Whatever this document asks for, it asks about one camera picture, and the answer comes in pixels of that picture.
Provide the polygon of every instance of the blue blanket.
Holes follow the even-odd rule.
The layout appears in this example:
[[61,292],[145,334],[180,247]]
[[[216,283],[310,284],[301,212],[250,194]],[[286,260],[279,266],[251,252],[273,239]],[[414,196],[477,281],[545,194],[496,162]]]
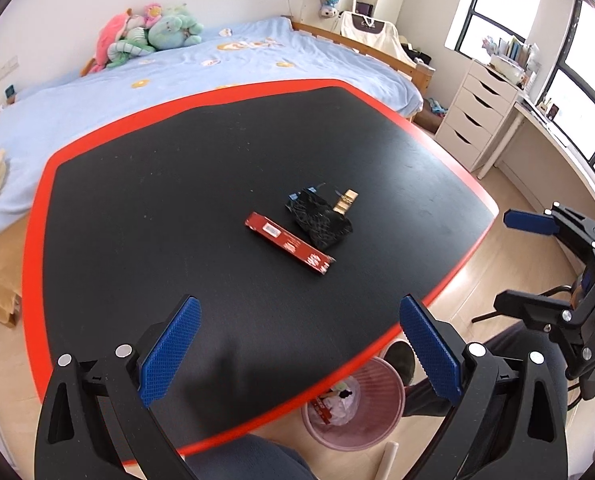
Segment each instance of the blue blanket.
[[8,174],[0,232],[30,209],[46,161],[75,139],[153,105],[220,86],[306,78],[340,79],[408,116],[422,105],[415,86],[382,62],[292,31],[289,20],[207,30],[196,46],[133,59],[84,78],[65,76],[18,94],[0,113]]

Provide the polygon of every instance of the desk leg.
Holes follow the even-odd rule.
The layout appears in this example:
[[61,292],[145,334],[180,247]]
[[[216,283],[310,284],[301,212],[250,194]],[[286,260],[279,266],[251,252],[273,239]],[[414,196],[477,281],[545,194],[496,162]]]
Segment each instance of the desk leg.
[[509,145],[509,142],[511,142],[511,139],[513,138],[519,127],[522,126],[522,122],[524,122],[524,115],[518,113],[515,119],[513,119],[513,122],[511,123],[511,126],[509,127],[507,132],[501,138],[501,141],[498,144],[497,148],[495,148],[495,151],[489,157],[489,160],[486,161],[486,163],[482,166],[480,173],[477,174],[478,179],[482,180],[482,178],[484,178],[484,176],[489,172],[490,168],[493,167],[498,157],[501,155],[501,152],[503,152],[504,148],[506,148],[506,146]]

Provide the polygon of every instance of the row of books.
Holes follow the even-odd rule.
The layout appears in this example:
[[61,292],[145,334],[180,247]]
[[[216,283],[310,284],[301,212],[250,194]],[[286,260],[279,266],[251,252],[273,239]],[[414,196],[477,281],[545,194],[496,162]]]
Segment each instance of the row of books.
[[515,36],[511,37],[511,39],[508,41],[504,41],[500,38],[500,43],[498,43],[498,45],[498,52],[500,56],[504,56],[515,61],[518,65],[520,65],[520,67],[526,70],[532,45],[525,45]]

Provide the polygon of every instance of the black tabletop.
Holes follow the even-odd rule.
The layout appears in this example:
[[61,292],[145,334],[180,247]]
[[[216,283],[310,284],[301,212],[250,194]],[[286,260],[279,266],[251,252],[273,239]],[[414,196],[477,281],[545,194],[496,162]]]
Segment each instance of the black tabletop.
[[[49,163],[24,259],[40,392],[61,354],[134,344],[191,294],[202,326],[151,407],[178,449],[206,449],[362,364],[397,333],[401,297],[437,294],[495,218],[466,171],[361,92],[261,87],[210,92],[222,104],[187,98],[160,121],[145,110]],[[284,204],[322,182],[359,193],[354,232],[325,251],[336,261],[323,276],[244,225],[255,211],[305,238]]]

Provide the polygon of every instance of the white desk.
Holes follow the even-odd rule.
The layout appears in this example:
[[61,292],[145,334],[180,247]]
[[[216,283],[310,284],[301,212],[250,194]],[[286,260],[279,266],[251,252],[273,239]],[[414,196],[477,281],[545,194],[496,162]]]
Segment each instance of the white desk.
[[514,113],[516,116],[511,123],[511,126],[506,131],[504,136],[501,138],[500,143],[497,145],[491,156],[486,160],[486,163],[482,166],[480,173],[478,173],[477,177],[479,179],[484,178],[486,173],[492,168],[492,166],[498,161],[502,152],[508,144],[511,142],[511,139],[515,136],[519,128],[525,123],[525,121],[529,121],[540,134],[542,134],[548,141],[555,147],[555,149],[560,153],[562,158],[568,163],[568,165],[573,169],[577,177],[580,181],[584,184],[584,187],[588,190],[590,196],[595,201],[595,179],[591,177],[587,172],[591,170],[587,170],[585,168],[585,164],[579,159],[579,155],[577,152],[574,152],[575,149],[572,146],[569,146],[568,139],[563,136],[555,126],[548,124],[544,126],[540,120],[533,114],[533,112],[524,108],[519,102],[516,102],[511,108],[511,113]]

